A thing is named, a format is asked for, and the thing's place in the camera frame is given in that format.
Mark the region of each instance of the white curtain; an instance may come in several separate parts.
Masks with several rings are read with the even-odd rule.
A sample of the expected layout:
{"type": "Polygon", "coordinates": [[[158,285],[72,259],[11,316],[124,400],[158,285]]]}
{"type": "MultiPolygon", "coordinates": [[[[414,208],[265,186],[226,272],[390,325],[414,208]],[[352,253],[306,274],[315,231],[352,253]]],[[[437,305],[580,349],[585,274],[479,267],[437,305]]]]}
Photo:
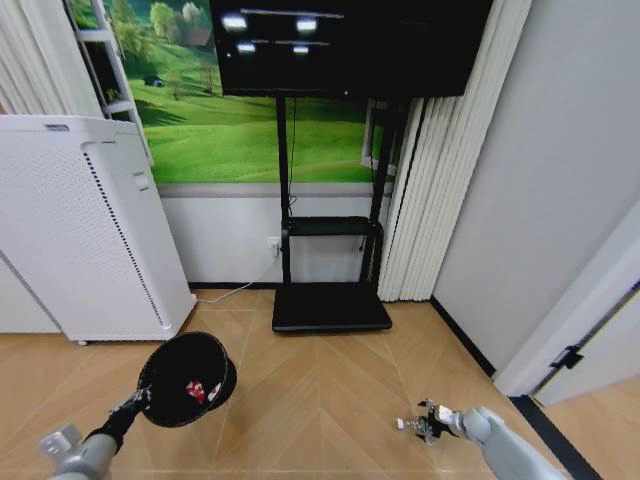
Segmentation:
{"type": "Polygon", "coordinates": [[[391,201],[378,294],[433,288],[531,0],[494,0],[464,96],[415,99],[391,201]]]}
{"type": "Polygon", "coordinates": [[[0,0],[0,104],[104,118],[62,0],[0,0]]]}

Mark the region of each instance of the black tv screen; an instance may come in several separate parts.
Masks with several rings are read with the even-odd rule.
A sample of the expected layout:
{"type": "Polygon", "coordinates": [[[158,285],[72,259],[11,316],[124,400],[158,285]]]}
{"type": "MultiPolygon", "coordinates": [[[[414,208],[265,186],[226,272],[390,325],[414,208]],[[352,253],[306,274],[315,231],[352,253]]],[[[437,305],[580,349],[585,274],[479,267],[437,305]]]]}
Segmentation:
{"type": "Polygon", "coordinates": [[[464,93],[492,0],[211,0],[223,93],[464,93]]]}

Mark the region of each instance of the electrical socket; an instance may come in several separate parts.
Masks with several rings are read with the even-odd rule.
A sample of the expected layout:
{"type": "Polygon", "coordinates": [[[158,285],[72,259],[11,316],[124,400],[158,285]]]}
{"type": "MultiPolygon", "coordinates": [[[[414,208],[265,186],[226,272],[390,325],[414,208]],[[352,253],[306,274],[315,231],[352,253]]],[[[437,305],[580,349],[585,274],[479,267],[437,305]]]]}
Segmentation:
{"type": "Polygon", "coordinates": [[[277,257],[280,254],[280,237],[267,237],[267,244],[273,256],[277,257]]]}

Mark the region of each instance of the black tv stand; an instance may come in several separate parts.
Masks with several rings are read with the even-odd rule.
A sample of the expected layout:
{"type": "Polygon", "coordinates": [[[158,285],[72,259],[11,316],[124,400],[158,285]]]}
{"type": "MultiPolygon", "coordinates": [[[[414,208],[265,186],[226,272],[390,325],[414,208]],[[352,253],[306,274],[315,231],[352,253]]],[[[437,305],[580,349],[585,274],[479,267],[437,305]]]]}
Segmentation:
{"type": "Polygon", "coordinates": [[[382,148],[367,217],[293,217],[289,215],[289,165],[285,97],[276,97],[282,210],[282,286],[276,290],[272,328],[279,333],[354,332],[391,328],[378,298],[383,228],[378,217],[396,128],[397,103],[389,102],[382,148]],[[289,238],[293,236],[364,236],[358,282],[292,283],[289,238]]]}

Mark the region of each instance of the herringbone floor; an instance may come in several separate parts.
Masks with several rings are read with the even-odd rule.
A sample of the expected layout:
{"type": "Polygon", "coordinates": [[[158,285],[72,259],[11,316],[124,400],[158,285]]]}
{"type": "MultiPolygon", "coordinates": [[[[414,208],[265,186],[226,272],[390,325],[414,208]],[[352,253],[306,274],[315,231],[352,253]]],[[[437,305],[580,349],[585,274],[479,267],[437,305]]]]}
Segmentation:
{"type": "Polygon", "coordinates": [[[603,478],[640,478],[640,376],[544,413],[603,478]]]}
{"type": "MultiPolygon", "coordinates": [[[[414,414],[427,396],[458,409],[486,405],[559,465],[429,304],[387,305],[394,327],[385,333],[289,337],[272,333],[272,307],[266,290],[198,305],[186,329],[224,343],[238,368],[237,388],[186,427],[138,418],[114,459],[114,479],[493,478],[468,441],[444,437],[428,448],[394,431],[394,418],[414,414]]],[[[0,337],[0,479],[47,478],[38,440],[67,421],[83,433],[101,425],[134,391],[156,346],[0,337]]]]}

